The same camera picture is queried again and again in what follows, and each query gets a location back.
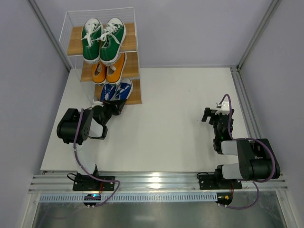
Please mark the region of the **blue sneaker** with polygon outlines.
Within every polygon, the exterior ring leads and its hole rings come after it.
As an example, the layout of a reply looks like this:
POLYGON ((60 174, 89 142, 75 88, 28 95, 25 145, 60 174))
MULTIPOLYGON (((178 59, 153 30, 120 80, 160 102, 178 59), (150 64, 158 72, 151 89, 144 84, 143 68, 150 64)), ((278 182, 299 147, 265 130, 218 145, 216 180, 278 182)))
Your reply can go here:
POLYGON ((118 102, 118 107, 122 111, 126 101, 130 97, 133 91, 132 80, 125 78, 121 81, 117 87, 116 93, 114 95, 114 100, 118 102))
POLYGON ((117 85, 112 85, 108 83, 104 84, 100 95, 100 102, 113 100, 114 95, 116 93, 116 88, 117 85))

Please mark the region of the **orange sneaker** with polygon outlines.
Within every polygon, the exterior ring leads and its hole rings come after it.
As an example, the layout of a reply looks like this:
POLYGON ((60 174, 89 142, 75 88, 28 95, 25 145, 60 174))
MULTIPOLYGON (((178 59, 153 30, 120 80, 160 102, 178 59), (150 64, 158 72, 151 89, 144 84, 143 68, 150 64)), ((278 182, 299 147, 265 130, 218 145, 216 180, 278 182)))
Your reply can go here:
POLYGON ((107 67, 106 80, 109 84, 117 85, 121 82, 126 61, 127 55, 121 53, 118 60, 107 67))
POLYGON ((106 66, 101 61, 92 66, 92 80, 96 85, 106 82, 106 66))

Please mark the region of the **green sneaker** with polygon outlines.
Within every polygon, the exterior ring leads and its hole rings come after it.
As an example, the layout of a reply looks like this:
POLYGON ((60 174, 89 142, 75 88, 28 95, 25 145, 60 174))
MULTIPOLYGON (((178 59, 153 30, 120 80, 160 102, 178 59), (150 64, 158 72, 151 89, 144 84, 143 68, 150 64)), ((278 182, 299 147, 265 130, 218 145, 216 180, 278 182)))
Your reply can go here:
POLYGON ((83 26, 81 42, 83 59, 87 64, 96 64, 100 60, 100 37, 103 33, 103 25, 96 18, 89 19, 83 26))
POLYGON ((123 21, 119 18, 110 19, 100 37, 100 60, 103 64, 110 65, 117 61, 125 37, 126 27, 123 21))

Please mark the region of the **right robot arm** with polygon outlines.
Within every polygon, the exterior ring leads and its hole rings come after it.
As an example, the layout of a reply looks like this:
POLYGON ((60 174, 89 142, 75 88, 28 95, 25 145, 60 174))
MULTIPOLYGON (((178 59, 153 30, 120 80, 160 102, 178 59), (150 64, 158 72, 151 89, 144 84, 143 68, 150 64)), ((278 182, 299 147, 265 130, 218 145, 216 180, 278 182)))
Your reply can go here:
POLYGON ((238 162, 218 165, 213 173, 197 174, 201 190, 241 189, 241 180, 259 182, 280 177, 280 166, 268 139, 232 140, 229 130, 233 130, 233 120, 228 122, 228 114, 206 107, 202 121, 206 122, 207 118, 214 130, 214 150, 220 155, 236 156, 238 162))

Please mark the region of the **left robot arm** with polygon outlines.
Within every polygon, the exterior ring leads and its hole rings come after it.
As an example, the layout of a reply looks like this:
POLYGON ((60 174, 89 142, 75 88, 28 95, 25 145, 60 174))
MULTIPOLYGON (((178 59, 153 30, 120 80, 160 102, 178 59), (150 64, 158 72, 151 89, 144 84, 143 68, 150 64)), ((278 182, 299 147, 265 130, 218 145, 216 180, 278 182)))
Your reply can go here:
POLYGON ((75 184, 88 182, 109 182, 99 177, 95 163, 96 154, 87 147, 86 141, 104 140, 107 136, 107 123, 112 116, 121 114, 126 99, 112 101, 96 101, 87 108, 69 108, 57 126, 57 137, 65 144, 73 146, 73 154, 77 165, 75 184))

